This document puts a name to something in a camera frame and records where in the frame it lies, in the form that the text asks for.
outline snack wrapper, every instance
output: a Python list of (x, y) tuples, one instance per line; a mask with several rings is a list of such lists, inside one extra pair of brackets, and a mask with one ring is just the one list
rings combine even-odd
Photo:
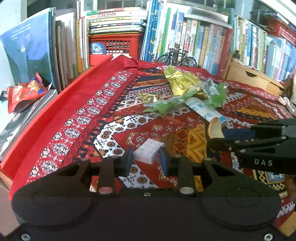
[(149, 94), (149, 93), (139, 92), (139, 97), (141, 99), (142, 104), (155, 103), (155, 102), (161, 100), (160, 95)]
[[(169, 66), (167, 70), (163, 71), (165, 77), (170, 82), (174, 96), (182, 96), (189, 91), (197, 83), (201, 82), (193, 73), (182, 73), (176, 70), (173, 66)], [(202, 89), (196, 89), (196, 95), (206, 98)]]

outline yellow book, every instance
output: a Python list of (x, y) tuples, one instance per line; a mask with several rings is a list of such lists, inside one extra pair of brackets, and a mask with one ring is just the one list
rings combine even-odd
[(202, 41), (202, 49), (200, 51), (200, 59), (198, 61), (198, 65), (200, 65), (201, 67), (203, 67), (203, 63), (204, 63), (204, 60), (205, 60), (205, 51), (207, 49), (207, 39), (209, 37), (209, 31), (210, 31), (210, 28), (205, 27), (204, 38), (203, 38), (203, 41)]
[(77, 64), (78, 64), (78, 72), (82, 72), (82, 62), (80, 57), (80, 22), (76, 20), (76, 53), (77, 53)]
[(244, 20), (241, 19), (240, 21), (240, 33), (239, 33), (239, 54), (242, 55), (242, 47), (243, 47), (243, 26), (244, 26)]

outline small white box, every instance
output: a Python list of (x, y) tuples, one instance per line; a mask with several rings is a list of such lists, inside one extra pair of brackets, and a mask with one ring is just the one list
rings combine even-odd
[(159, 149), (165, 144), (152, 139), (146, 140), (142, 146), (140, 146), (133, 153), (133, 159), (144, 163), (152, 164), (157, 157)]

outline red snack bag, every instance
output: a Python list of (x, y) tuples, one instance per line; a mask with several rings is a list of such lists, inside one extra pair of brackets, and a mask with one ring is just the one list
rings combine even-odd
[(8, 113), (20, 113), (29, 105), (47, 93), (38, 73), (29, 83), (10, 86), (4, 91), (8, 92)]

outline paper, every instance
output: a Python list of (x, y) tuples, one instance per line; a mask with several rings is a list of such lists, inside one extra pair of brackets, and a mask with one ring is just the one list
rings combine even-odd
[(185, 104), (205, 118), (208, 122), (215, 117), (218, 117), (221, 123), (226, 121), (226, 118), (223, 115), (221, 115), (218, 111), (207, 107), (205, 103), (198, 98), (190, 97), (185, 101)]
[(153, 164), (155, 161), (159, 149), (165, 144), (159, 141), (155, 141), (152, 139), (146, 140), (142, 146), (140, 146), (133, 153), (133, 159), (137, 161), (141, 161), (148, 164)]

